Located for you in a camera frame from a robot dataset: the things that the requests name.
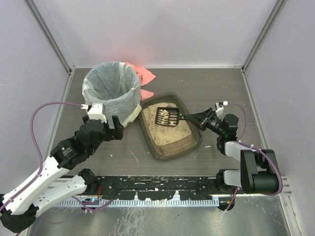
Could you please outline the black litter scoop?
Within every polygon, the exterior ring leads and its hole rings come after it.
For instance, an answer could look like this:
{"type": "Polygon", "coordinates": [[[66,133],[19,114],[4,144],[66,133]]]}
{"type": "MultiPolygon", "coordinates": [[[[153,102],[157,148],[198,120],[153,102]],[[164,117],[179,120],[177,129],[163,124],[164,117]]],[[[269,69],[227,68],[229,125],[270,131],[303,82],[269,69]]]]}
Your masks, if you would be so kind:
{"type": "Polygon", "coordinates": [[[158,107],[155,124],[164,127],[175,127],[182,120],[188,120],[176,107],[158,107]]]}

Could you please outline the dark translucent litter box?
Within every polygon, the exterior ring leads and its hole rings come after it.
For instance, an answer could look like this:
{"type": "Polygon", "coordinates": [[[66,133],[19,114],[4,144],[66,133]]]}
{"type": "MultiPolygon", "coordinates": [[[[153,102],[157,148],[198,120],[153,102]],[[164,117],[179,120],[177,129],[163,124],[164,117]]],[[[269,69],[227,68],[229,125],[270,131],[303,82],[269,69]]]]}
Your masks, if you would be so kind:
{"type": "Polygon", "coordinates": [[[154,95],[142,101],[140,105],[142,108],[138,116],[140,127],[155,158],[167,160],[180,157],[201,145],[201,134],[191,122],[181,121],[175,127],[155,124],[156,111],[159,107],[178,108],[180,114],[188,113],[188,109],[176,93],[154,95]]]}

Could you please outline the trash bin with white liner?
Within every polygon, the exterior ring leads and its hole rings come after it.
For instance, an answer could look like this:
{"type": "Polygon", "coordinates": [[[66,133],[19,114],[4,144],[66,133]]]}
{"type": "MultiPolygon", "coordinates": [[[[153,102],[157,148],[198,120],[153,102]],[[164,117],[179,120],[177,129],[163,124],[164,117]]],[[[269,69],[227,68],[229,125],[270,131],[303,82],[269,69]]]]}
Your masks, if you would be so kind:
{"type": "Polygon", "coordinates": [[[82,95],[87,105],[102,103],[109,126],[112,116],[118,116],[126,127],[141,112],[141,84],[136,72],[123,62],[111,61],[91,69],[82,84],[82,95]]]}

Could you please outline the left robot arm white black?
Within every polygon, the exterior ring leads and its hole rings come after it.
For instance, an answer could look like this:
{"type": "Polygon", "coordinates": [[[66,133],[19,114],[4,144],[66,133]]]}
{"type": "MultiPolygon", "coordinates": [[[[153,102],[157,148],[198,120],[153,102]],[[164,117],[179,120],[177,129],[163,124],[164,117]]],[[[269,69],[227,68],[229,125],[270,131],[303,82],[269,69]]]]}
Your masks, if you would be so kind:
{"type": "Polygon", "coordinates": [[[19,233],[43,212],[58,202],[84,192],[94,193],[99,180],[90,169],[83,169],[69,181],[49,189],[51,183],[67,174],[78,164],[92,156],[105,141],[121,140],[123,129],[118,116],[112,116],[114,124],[89,119],[74,136],[62,140],[52,149],[41,170],[35,171],[22,184],[0,197],[0,221],[13,233],[19,233]]]}

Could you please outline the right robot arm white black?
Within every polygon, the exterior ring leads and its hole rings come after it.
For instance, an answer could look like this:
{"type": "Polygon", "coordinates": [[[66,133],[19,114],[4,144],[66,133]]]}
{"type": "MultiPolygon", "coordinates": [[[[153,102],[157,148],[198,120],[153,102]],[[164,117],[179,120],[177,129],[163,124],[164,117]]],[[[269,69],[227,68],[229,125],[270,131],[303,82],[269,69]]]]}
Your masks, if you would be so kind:
{"type": "Polygon", "coordinates": [[[218,135],[217,149],[240,162],[239,170],[223,170],[225,185],[240,187],[248,194],[275,196],[282,192],[283,181],[273,150],[246,145],[237,137],[238,117],[227,114],[220,119],[216,112],[208,110],[185,115],[199,130],[210,129],[218,135]]]}

